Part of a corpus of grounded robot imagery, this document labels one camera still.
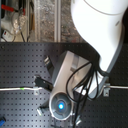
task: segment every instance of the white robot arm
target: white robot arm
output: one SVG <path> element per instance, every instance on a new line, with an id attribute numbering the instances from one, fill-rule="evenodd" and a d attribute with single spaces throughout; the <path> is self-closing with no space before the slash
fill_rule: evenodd
<path id="1" fill-rule="evenodd" d="M 81 37 L 100 55 L 99 66 L 110 72 L 120 53 L 125 28 L 122 23 L 127 0 L 72 0 L 72 19 Z M 103 86 L 105 78 L 99 77 Z"/>

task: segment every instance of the blue light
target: blue light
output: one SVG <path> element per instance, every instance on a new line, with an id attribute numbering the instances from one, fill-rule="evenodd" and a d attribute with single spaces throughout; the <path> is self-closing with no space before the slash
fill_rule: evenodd
<path id="1" fill-rule="evenodd" d="M 59 104 L 59 109 L 61 109 L 61 110 L 64 109 L 64 104 L 63 103 Z"/>

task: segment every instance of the white device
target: white device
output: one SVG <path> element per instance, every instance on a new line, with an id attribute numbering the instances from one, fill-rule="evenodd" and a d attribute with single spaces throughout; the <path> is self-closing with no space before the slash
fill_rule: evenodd
<path id="1" fill-rule="evenodd" d="M 99 66 L 103 71 L 111 71 L 120 53 L 125 33 L 122 19 L 127 7 L 128 0 L 71 0 L 74 25 L 81 37 L 99 53 Z M 105 80 L 99 74 L 100 89 Z M 94 83 L 90 94 L 96 89 Z"/>
<path id="2" fill-rule="evenodd" d="M 71 0 L 71 14 L 75 27 L 100 55 L 99 67 L 102 71 L 110 72 L 120 53 L 125 33 L 122 18 L 127 7 L 128 0 Z M 73 71 L 88 60 L 66 52 L 59 61 L 52 77 L 54 88 L 50 95 L 49 108 L 54 118 L 66 120 L 73 112 L 73 102 L 66 95 L 66 82 Z M 71 97 L 72 89 L 87 74 L 90 67 L 91 65 L 88 65 L 79 71 L 69 82 L 68 90 Z M 105 80 L 106 77 L 98 73 L 99 92 Z M 95 95 L 96 89 L 94 75 L 89 91 L 90 97 Z"/>
<path id="3" fill-rule="evenodd" d="M 57 120 L 66 120 L 72 115 L 74 103 L 66 96 L 66 82 L 72 73 L 85 63 L 88 63 L 88 60 L 68 51 L 60 56 L 55 66 L 52 76 L 54 88 L 50 94 L 49 109 L 52 116 Z M 90 67 L 91 64 L 77 72 L 70 80 L 68 91 L 72 98 L 74 98 L 72 89 L 84 78 Z"/>

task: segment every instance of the cable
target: cable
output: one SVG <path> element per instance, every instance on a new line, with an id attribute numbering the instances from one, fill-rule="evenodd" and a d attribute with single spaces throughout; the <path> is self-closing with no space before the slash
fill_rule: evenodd
<path id="1" fill-rule="evenodd" d="M 84 76 L 84 78 L 76 85 L 76 87 L 73 89 L 73 91 L 75 91 L 76 89 L 82 87 L 81 89 L 81 93 L 79 94 L 79 98 L 78 100 L 75 100 L 73 99 L 70 95 L 69 95 L 69 92 L 68 92 L 68 85 L 69 85 L 69 81 L 71 80 L 71 78 L 79 71 L 81 70 L 82 68 L 88 66 L 89 64 L 91 64 L 91 67 L 88 71 L 88 73 Z M 80 118 L 83 110 L 84 110 L 84 107 L 85 107 L 85 104 L 86 104 L 86 101 L 87 99 L 90 99 L 90 100 L 95 100 L 98 96 L 98 92 L 99 92 L 99 84 L 98 84 L 98 75 L 97 75 L 97 72 L 99 72 L 102 76 L 108 76 L 109 74 L 107 72 L 104 72 L 100 69 L 98 63 L 92 63 L 92 62 L 88 62 L 86 64 L 84 64 L 83 66 L 81 66 L 80 68 L 78 68 L 70 77 L 69 79 L 67 80 L 67 83 L 66 83 L 66 93 L 67 93 L 67 96 L 68 98 L 76 103 L 76 113 L 75 113 L 75 119 L 74 119 L 74 124 L 73 124 L 73 128 L 75 128 L 76 126 L 76 121 L 78 121 L 78 119 Z M 94 78 L 94 74 L 96 76 L 96 84 L 97 84 L 97 91 L 96 91 L 96 95 L 91 98 L 89 97 L 89 90 L 91 88 L 91 84 L 92 84 L 92 80 Z M 86 90 L 86 94 L 82 97 L 82 93 L 83 91 Z M 83 101 L 83 105 L 82 105 L 82 108 L 78 114 L 78 111 L 79 111 L 79 106 L 80 106 L 80 103 Z"/>
<path id="2" fill-rule="evenodd" d="M 5 40 L 3 37 L 1 37 L 1 39 L 3 39 L 5 42 L 7 42 L 7 40 Z"/>
<path id="3" fill-rule="evenodd" d="M 78 101 L 77 100 L 74 100 L 70 95 L 69 95 L 69 92 L 68 92 L 68 83 L 69 83 L 69 81 L 71 80 L 71 78 L 74 76 L 74 74 L 76 73 L 76 72 L 78 72 L 79 70 L 81 70 L 82 68 L 84 68 L 84 67 L 86 67 L 87 65 L 89 65 L 89 64 L 91 64 L 91 62 L 88 62 L 88 63 L 86 63 L 86 64 L 84 64 L 83 66 L 81 66 L 80 68 L 78 68 L 70 77 L 69 77 L 69 79 L 68 79 L 68 81 L 67 81 L 67 83 L 66 83 L 66 93 L 67 93 L 67 96 L 68 96 L 68 98 L 72 101 L 72 102 L 74 102 L 74 103 L 77 103 Z"/>
<path id="4" fill-rule="evenodd" d="M 16 90 L 30 90 L 30 91 L 34 91 L 34 90 L 41 90 L 43 88 L 30 88 L 30 87 L 21 87 L 21 88 L 0 88 L 0 91 L 16 91 Z"/>
<path id="5" fill-rule="evenodd" d="M 21 31 L 21 37 L 22 37 L 22 39 L 23 39 L 23 42 L 25 42 L 25 39 L 24 39 L 24 36 L 23 36 L 22 31 Z"/>

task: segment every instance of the pegboard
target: pegboard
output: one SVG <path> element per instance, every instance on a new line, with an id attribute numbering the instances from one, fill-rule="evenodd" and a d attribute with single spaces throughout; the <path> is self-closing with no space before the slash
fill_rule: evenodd
<path id="1" fill-rule="evenodd" d="M 92 53 L 95 51 L 89 50 L 89 47 L 88 44 L 1 43 L 0 87 L 33 87 L 35 74 L 51 81 L 43 63 L 47 55 L 50 56 L 54 65 L 59 55 L 66 50 L 94 59 Z M 127 83 L 128 69 L 123 70 L 124 76 L 120 78 L 120 73 L 117 73 L 127 68 L 127 49 L 128 45 L 125 44 L 112 70 L 110 82 L 113 85 L 119 82 L 120 85 Z M 48 128 L 50 113 L 46 112 L 40 117 L 36 109 L 48 100 L 50 93 L 45 90 L 41 90 L 39 96 L 34 96 L 33 93 L 32 91 L 0 92 L 0 117 L 4 116 L 7 119 L 3 128 Z M 83 122 L 79 128 L 127 128 L 127 97 L 127 90 L 112 89 L 109 98 L 100 96 L 96 101 L 87 101 L 82 116 Z M 69 123 L 69 120 L 58 121 L 57 125 L 66 124 L 67 126 L 64 127 L 67 128 Z"/>

